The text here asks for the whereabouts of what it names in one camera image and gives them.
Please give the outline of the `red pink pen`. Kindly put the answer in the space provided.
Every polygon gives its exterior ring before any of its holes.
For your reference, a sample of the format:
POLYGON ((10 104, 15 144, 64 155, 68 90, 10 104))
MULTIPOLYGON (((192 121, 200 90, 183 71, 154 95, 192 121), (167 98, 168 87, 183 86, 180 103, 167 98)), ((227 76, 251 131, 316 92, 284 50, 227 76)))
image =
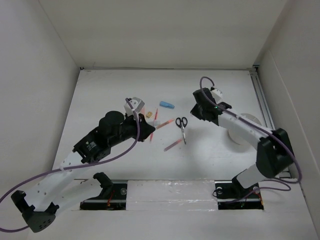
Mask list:
MULTIPOLYGON (((156 123, 157 123, 157 118, 158 118, 158 108, 157 108, 156 111, 155 111, 155 115, 154 115, 153 122, 156 122, 156 123)), ((150 142, 150 143, 152 142, 153 136, 154 136, 154 133, 152 132, 152 133, 150 134, 150 139, 149 139, 149 142, 150 142)))

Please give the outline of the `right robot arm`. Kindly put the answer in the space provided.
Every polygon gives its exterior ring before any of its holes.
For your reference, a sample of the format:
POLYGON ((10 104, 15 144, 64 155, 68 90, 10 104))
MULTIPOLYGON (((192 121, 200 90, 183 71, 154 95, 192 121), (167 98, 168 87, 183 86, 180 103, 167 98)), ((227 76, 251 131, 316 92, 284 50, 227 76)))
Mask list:
POLYGON ((193 97, 195 106, 190 113, 194 117, 233 131, 256 151, 255 163, 232 178, 228 187, 232 198, 243 198, 255 184, 275 178, 294 163, 292 146, 284 129, 272 130, 237 115, 231 105, 215 102, 212 89, 198 89, 193 97))

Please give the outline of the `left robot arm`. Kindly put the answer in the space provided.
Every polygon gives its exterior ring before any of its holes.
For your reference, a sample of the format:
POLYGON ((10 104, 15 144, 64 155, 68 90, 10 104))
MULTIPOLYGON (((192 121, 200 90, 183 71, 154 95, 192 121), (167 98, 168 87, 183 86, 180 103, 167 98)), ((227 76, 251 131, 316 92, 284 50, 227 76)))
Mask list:
POLYGON ((104 172, 95 173, 78 186, 65 188, 88 168, 106 158, 112 147, 128 139, 143 142, 155 130, 141 113, 128 116, 119 111, 107 112, 98 126, 73 147, 56 172, 49 173, 29 190, 16 190, 10 196, 27 227, 34 233, 41 232, 73 204, 96 196, 107 198, 114 184, 104 172))

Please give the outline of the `small yellow sharpener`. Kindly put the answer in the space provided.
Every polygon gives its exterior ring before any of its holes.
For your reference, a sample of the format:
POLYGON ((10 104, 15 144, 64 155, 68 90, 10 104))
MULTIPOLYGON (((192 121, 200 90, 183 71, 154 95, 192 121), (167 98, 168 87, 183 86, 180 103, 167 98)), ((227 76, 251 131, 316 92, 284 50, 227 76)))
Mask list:
POLYGON ((152 113, 151 111, 149 111, 149 112, 146 114, 146 117, 147 117, 147 118, 150 118, 152 115, 153 115, 153 113, 152 113))

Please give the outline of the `orange pink highlighter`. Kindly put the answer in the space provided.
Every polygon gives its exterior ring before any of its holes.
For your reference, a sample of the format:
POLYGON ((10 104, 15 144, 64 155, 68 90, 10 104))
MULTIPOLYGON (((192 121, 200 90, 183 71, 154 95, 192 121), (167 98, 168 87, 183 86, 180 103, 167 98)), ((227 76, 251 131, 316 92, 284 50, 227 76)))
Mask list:
POLYGON ((142 113, 143 115, 146 114, 146 108, 145 108, 145 107, 142 108, 141 113, 142 113))

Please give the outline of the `orange pen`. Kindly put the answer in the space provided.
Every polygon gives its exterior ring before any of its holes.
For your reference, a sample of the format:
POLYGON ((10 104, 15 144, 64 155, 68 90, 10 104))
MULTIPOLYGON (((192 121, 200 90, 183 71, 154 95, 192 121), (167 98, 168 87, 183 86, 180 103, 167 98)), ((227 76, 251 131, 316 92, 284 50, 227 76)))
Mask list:
POLYGON ((168 125, 168 124, 170 124, 170 123, 172 123, 172 122, 174 122, 174 121, 175 121, 175 119, 172 118, 172 119, 170 119, 170 120, 168 120, 168 121, 166 121, 166 122, 158 125, 155 129, 158 130, 158 129, 160 129, 160 128, 162 128, 162 127, 164 127, 164 126, 166 126, 166 125, 168 125))

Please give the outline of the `blue capped marker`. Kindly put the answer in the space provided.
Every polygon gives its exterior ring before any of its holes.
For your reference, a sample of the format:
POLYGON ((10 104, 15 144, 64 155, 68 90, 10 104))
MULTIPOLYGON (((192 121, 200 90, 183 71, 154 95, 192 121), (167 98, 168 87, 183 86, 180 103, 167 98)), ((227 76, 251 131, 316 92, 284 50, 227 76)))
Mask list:
POLYGON ((161 107, 168 108, 168 109, 174 109, 175 108, 175 106, 173 104, 165 102, 165 101, 160 101, 159 105, 161 107))

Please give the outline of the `purple pink pen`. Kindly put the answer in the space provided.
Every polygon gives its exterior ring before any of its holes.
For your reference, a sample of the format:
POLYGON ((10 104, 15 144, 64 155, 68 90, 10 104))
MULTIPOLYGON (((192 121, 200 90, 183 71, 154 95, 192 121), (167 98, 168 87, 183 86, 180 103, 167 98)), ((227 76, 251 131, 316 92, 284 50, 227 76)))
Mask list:
POLYGON ((164 148, 164 152, 167 152, 168 150, 170 150, 171 148, 173 148, 174 146, 178 145, 179 143, 183 142, 183 138, 180 138, 178 140, 176 140, 175 142, 173 142, 172 144, 170 144, 169 146, 164 148))

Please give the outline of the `white round divided container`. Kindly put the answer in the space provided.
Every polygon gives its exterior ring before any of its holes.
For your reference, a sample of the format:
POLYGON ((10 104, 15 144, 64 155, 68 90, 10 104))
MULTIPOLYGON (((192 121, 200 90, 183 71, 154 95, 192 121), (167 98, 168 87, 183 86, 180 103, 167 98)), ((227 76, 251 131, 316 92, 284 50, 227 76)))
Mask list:
MULTIPOLYGON (((250 113, 241 113, 240 116, 250 122, 257 124, 258 126, 262 126, 261 121, 250 113)), ((246 129, 228 129, 229 138, 237 145, 239 145, 243 149, 248 149, 252 146, 250 140, 248 140, 249 134, 245 132, 246 129)))

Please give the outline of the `black handled scissors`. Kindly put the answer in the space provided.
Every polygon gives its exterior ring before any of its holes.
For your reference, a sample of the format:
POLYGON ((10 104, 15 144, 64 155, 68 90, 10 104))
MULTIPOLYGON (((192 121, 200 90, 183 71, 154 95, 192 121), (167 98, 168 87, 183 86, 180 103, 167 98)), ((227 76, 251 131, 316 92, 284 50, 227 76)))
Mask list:
POLYGON ((177 127, 180 128, 183 142, 184 142, 184 144, 186 145, 187 142, 186 142, 186 132, 185 132, 185 128, 186 128, 186 126, 187 126, 187 124, 188 124, 187 118, 186 118, 186 117, 177 117, 177 118, 175 119, 175 124, 176 124, 177 127))

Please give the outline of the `metal rail right side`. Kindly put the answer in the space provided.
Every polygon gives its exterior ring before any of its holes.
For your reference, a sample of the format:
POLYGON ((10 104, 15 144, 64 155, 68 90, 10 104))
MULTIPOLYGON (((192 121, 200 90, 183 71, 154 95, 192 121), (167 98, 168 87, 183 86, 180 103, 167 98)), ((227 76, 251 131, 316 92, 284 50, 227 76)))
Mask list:
POLYGON ((262 114, 262 123, 265 127, 275 129, 275 125, 271 116, 271 112, 268 107, 268 103, 265 97, 265 94, 263 92, 262 84, 259 79, 259 74, 258 74, 258 65, 254 65, 252 68, 249 68, 249 75, 251 77, 251 81, 253 84, 253 88, 255 90, 255 94, 258 100, 258 104, 260 107, 260 111, 262 114))

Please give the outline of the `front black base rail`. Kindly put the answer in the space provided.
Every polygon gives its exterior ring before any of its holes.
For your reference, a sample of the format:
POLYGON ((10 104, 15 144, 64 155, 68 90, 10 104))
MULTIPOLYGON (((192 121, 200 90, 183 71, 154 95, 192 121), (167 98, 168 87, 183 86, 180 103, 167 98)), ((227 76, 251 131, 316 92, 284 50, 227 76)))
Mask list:
MULTIPOLYGON (((264 205, 259 194, 253 193, 245 199, 234 202, 235 196, 227 191, 228 181, 214 182, 213 197, 217 200, 218 210, 263 210, 264 205)), ((101 193, 80 203, 81 210, 126 210, 128 181, 116 181, 110 193, 101 193)))

